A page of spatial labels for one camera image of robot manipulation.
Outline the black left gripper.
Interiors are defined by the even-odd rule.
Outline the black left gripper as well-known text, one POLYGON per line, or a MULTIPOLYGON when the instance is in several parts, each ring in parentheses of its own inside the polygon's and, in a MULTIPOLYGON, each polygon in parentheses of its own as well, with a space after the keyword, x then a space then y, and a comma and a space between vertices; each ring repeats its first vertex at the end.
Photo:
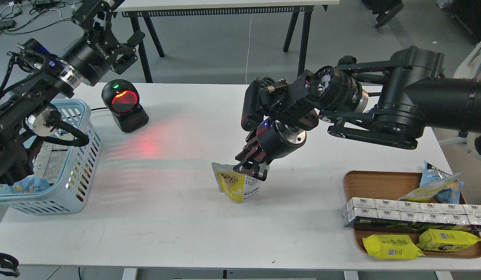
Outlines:
POLYGON ((122 74, 138 59, 136 50, 145 34, 136 31, 126 43, 119 43, 112 32, 111 16, 115 0, 85 0, 72 13, 71 21, 84 30, 60 57, 93 86, 111 69, 122 74))

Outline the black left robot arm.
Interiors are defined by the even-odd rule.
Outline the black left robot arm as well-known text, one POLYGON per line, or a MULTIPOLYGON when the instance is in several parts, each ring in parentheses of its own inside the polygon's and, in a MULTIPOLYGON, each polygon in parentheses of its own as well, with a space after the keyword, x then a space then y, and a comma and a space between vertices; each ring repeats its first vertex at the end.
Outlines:
POLYGON ((118 42, 111 19, 121 4, 121 0, 86 0, 71 18, 84 35, 59 56, 33 38, 10 53, 0 87, 0 183, 11 186, 32 175, 34 157, 43 142, 55 142, 56 129, 74 136, 58 144, 89 144, 85 133, 62 121, 51 101, 58 94, 70 98, 81 83, 94 86, 108 71, 121 74, 134 64, 137 45, 145 35, 136 31, 127 42, 118 42))

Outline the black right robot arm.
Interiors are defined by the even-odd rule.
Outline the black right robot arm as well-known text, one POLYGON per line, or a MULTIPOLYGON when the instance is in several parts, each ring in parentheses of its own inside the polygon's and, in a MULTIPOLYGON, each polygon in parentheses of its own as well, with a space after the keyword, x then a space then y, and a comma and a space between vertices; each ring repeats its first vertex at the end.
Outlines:
POLYGON ((233 170, 265 181, 268 166, 306 142, 320 121, 328 133, 413 150, 427 126, 477 133, 481 155, 481 80, 446 78, 443 53, 411 46, 387 61, 305 70, 288 83, 257 78, 245 93, 242 128, 246 145, 233 170))

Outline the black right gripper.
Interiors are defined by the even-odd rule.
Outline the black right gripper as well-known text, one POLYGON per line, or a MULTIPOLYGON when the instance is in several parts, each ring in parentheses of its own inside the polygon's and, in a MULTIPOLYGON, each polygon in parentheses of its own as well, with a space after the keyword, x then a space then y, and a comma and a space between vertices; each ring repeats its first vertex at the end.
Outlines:
POLYGON ((260 181, 267 179, 269 164, 302 147, 307 133, 275 119, 266 119, 246 137, 246 145, 235 156, 233 171, 260 181))

